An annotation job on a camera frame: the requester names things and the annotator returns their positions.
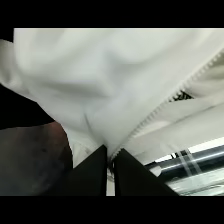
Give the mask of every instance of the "zipper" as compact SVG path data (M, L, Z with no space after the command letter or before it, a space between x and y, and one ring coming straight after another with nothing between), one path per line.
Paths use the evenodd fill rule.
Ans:
M142 129L144 129L144 127L152 122L168 103L175 101L175 99L177 99L178 96L182 94L182 92L185 92L185 90L190 87L192 82L197 81L205 72L207 72L223 54L224 48L222 48L219 53L217 53L208 63L202 66L202 68L199 69L198 72L192 74L187 80L185 80L184 83L181 83L171 96L167 97L158 107L154 109L154 111L152 111L142 122L140 122L139 125L112 154L109 161L109 167L113 166L113 160L118 156L121 149L125 148L125 145L132 138L134 138L134 136L136 136Z

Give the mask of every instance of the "white cloth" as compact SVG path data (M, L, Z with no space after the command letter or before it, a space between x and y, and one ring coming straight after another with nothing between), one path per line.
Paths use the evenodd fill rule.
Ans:
M19 28L14 34L14 43L0 41L0 82L62 125L81 158L74 166L102 144L111 156L224 48L224 29L215 28ZM196 99L167 104L125 148L147 163L223 137L223 66L188 88Z

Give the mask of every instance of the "zipper teeth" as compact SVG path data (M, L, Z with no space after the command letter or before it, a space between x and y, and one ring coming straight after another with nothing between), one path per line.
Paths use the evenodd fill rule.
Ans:
M131 132L131 134L128 136L126 141L121 144L118 149L112 154L110 162L112 163L113 160L117 157L117 155L120 153L121 149L124 148L125 144L129 142L136 134L138 134L149 122L151 122L158 113L165 107L167 103L175 101L175 98L177 98L182 92L184 92L193 81L198 80L207 70L209 70L214 63L224 54L224 49L216 54L208 63L206 63L197 73L193 74L191 77L189 77L184 83L182 83L179 88L166 98L166 100L163 101L157 108L155 108L154 111L152 111L146 119L144 119L135 129Z

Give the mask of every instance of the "wrinkled fabric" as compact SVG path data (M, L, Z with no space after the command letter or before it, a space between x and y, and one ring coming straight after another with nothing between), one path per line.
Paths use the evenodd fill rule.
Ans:
M108 157L122 145L146 163L223 135L221 65L127 142L223 40L215 28L15 29L13 44L0 41L0 82L59 122L80 160L104 144Z

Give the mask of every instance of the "white fabric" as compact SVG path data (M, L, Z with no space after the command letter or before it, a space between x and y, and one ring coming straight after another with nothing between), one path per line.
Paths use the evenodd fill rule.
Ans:
M15 29L14 44L0 41L0 82L63 126L75 166L102 144L111 156L222 48L224 29L215 28ZM126 149L146 163L223 137L217 66L187 90L197 99L167 105Z

